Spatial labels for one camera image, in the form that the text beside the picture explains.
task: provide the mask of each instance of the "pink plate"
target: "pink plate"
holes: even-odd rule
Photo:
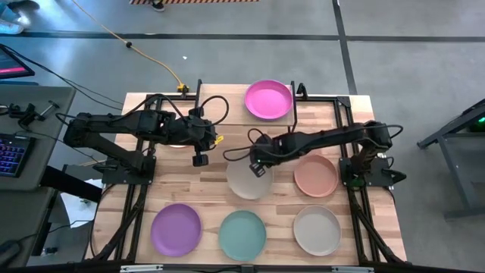
[[[293,106],[293,95],[276,80],[259,80],[246,91],[247,109],[256,117],[275,120],[283,117]]]

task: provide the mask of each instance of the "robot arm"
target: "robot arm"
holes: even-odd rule
[[[175,119],[169,111],[141,110],[127,115],[91,115],[79,113],[72,119],[64,135],[64,142],[74,148],[91,148],[114,158],[125,168],[143,172],[146,157],[141,151],[127,151],[100,133],[127,133],[135,137],[163,145],[194,146],[194,166],[208,164],[208,151],[214,145],[216,132],[209,120],[196,115]]]
[[[358,143],[362,146],[360,153],[351,158],[355,174],[369,172],[377,153],[385,152],[393,145],[388,126],[378,121],[355,123],[317,133],[285,133],[275,138],[263,134],[250,148],[250,168],[260,177],[264,174],[263,166],[270,168],[297,159],[313,149],[347,143]]]

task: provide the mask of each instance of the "computer monitor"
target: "computer monitor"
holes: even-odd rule
[[[0,46],[0,80],[15,77],[28,77],[36,73],[21,60]]]

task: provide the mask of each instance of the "wooden tabletop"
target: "wooden tabletop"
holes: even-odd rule
[[[124,112],[140,103],[146,93],[128,93]],[[374,118],[369,96],[350,96],[355,122],[365,122]],[[193,102],[176,102],[182,113],[193,107]],[[163,109],[171,107],[164,103]],[[245,109],[232,108],[232,111]],[[333,106],[326,102],[298,102],[297,131],[315,132],[336,127]],[[210,164],[195,168],[192,166],[193,149],[176,149],[157,145],[157,168],[154,183],[150,186],[143,214],[139,237],[138,263],[189,263],[189,264],[240,264],[224,255],[219,247],[217,233],[221,222],[231,212],[238,209],[252,210],[265,222],[268,241],[262,254],[250,263],[256,265],[357,265],[355,240],[352,232],[349,201],[345,188],[339,184],[328,197],[312,198],[303,194],[293,182],[293,169],[298,160],[274,167],[275,180],[271,193],[250,201],[236,196],[227,184],[227,162],[222,157],[225,149],[247,146],[246,133],[257,127],[270,136],[286,132],[286,126],[265,126],[261,123],[247,125],[218,125],[216,131],[224,135],[224,141],[208,152]],[[117,135],[116,144],[125,149],[135,149],[136,138],[131,135]],[[340,158],[338,146],[313,151],[331,160],[335,165]],[[95,219],[93,245],[98,252],[117,230],[124,207],[127,186],[118,185],[102,200]],[[391,195],[380,188],[368,188],[374,226],[389,247],[401,259],[405,259],[398,218]],[[183,202],[192,206],[201,216],[203,235],[200,244],[191,253],[178,257],[159,254],[150,241],[150,228],[156,214],[165,206]],[[309,205],[322,205],[336,214],[341,228],[340,246],[329,256],[317,257],[307,254],[299,247],[293,236],[293,219]],[[368,236],[361,224],[364,245],[368,257],[370,247]],[[131,238],[131,229],[127,233]],[[130,240],[125,243],[125,254]]]
[[[275,121],[264,121],[251,114],[244,104],[244,96],[249,85],[246,84],[202,84],[200,88],[200,103],[207,98],[214,95],[224,94],[230,105],[230,111],[227,117],[222,121],[223,125],[261,125],[261,126],[291,126],[295,122],[295,115],[293,111],[289,111],[286,115],[278,118]],[[288,93],[291,93],[291,86],[286,86]],[[208,102],[207,107],[204,107],[204,118],[210,121],[218,121],[224,114],[226,108],[224,102],[220,99],[215,99]]]

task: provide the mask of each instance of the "purple plate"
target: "purple plate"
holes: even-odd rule
[[[184,204],[164,207],[152,223],[153,247],[161,254],[179,257],[191,252],[199,244],[202,223],[197,212]]]
[[[276,80],[259,80],[246,91],[247,109],[256,117],[275,120],[283,117],[293,107],[293,95]]]

